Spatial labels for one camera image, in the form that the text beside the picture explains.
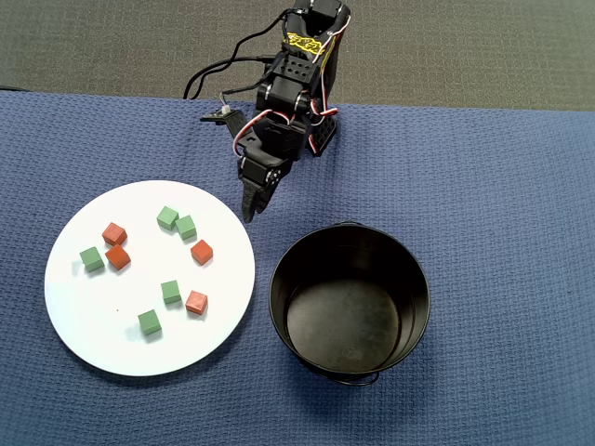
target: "gray carpet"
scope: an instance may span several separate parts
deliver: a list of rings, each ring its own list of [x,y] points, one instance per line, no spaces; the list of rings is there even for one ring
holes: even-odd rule
[[[0,0],[0,85],[180,97],[291,1]],[[595,110],[593,0],[351,0],[334,102]],[[281,32],[242,54],[274,53]],[[203,97],[258,79],[212,76]],[[251,98],[250,95],[239,98]]]

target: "blue textured fabric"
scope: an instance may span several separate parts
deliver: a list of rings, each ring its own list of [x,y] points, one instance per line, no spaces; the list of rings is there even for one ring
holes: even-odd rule
[[[45,311],[53,242],[94,197],[144,179],[239,215],[231,137],[199,123],[215,107],[0,94],[2,444],[595,443],[595,113],[341,106],[330,149],[247,226],[255,292],[221,348],[141,379],[78,360]],[[432,292],[422,342],[366,388],[306,370],[268,312],[284,251],[346,219],[406,245]]]

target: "yellow label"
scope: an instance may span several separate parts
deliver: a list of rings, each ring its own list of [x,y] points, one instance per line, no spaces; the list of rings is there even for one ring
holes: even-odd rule
[[[318,54],[318,51],[320,51],[320,48],[323,46],[323,44],[312,39],[311,37],[302,37],[301,35],[297,35],[295,33],[287,33],[287,36],[289,37],[289,45],[297,46],[298,48],[308,51],[312,54]]]

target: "orange cube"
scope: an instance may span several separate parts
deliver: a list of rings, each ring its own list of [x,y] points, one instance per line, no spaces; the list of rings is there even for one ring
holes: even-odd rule
[[[186,309],[192,313],[203,314],[207,303],[208,299],[206,298],[206,295],[201,295],[200,293],[192,291],[186,301]]]
[[[122,244],[127,237],[126,231],[115,223],[110,223],[110,226],[108,226],[108,228],[103,231],[102,235],[103,240],[105,240],[107,244],[111,245]]]
[[[192,257],[201,265],[204,265],[211,258],[213,258],[213,248],[211,248],[207,242],[201,240],[190,250]]]
[[[105,256],[108,257],[110,263],[117,269],[122,269],[128,263],[130,263],[130,257],[128,256],[128,253],[119,244],[115,245],[110,251],[105,253]]]

